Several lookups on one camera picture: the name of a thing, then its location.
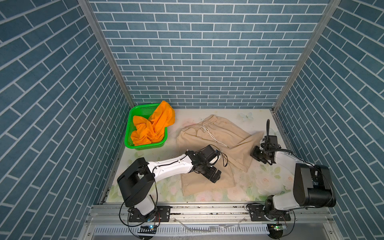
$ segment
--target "wall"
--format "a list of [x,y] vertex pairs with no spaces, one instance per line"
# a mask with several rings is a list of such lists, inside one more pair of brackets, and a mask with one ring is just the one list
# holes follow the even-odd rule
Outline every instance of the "wall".
[[101,195],[127,102],[76,0],[0,11],[0,239],[72,239]]
[[271,108],[327,3],[91,0],[136,104],[175,108]]
[[330,166],[344,238],[382,239],[384,2],[342,0],[278,116],[295,151]]

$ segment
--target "laundry basket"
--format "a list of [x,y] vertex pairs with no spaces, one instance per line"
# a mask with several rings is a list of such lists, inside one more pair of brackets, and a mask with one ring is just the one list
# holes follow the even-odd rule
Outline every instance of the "laundry basket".
[[164,145],[164,143],[166,142],[167,137],[168,137],[167,128],[165,128],[164,139],[161,142],[135,146],[132,142],[132,139],[131,139],[132,132],[136,130],[136,127],[133,124],[133,116],[140,116],[140,117],[148,119],[159,105],[160,105],[160,103],[139,105],[139,106],[133,107],[129,111],[127,130],[125,132],[125,139],[124,139],[124,143],[125,143],[125,146],[127,148],[136,149],[136,150],[144,150],[144,149],[162,147]]

